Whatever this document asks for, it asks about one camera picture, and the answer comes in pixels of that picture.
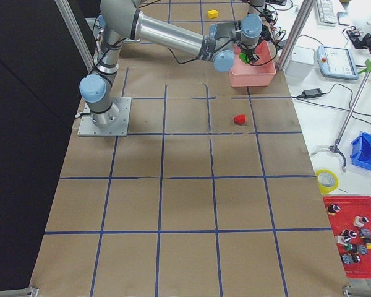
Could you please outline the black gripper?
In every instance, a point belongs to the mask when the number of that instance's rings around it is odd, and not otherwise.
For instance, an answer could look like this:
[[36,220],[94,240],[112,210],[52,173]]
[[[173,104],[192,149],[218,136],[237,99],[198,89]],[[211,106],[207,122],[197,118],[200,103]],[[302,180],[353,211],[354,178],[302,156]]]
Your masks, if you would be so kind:
[[255,53],[254,49],[248,48],[245,44],[240,44],[239,45],[240,53],[245,53],[249,57],[249,64],[254,64],[256,63],[259,59],[260,56]]

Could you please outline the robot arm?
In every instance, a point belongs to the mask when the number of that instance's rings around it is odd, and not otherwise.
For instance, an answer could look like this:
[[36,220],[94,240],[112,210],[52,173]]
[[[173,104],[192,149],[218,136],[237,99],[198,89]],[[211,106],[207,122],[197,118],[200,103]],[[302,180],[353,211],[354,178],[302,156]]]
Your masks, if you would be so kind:
[[265,0],[247,0],[248,14],[261,14],[265,7]]
[[182,51],[195,60],[212,62],[219,72],[227,72],[234,66],[236,45],[250,58],[259,44],[262,20],[256,14],[214,24],[209,35],[201,35],[145,15],[141,4],[141,1],[102,1],[100,4],[104,20],[100,47],[92,70],[79,84],[80,93],[90,109],[90,121],[97,128],[107,128],[119,121],[121,110],[110,92],[119,69],[119,53],[126,39],[141,39]]

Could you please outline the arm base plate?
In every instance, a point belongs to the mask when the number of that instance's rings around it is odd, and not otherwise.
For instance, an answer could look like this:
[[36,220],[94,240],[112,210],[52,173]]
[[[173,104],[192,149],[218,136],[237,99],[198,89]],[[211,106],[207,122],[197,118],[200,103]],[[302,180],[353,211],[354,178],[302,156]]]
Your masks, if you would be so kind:
[[112,107],[109,111],[92,113],[85,104],[80,117],[78,136],[80,137],[126,137],[129,127],[129,116],[132,97],[112,97]]

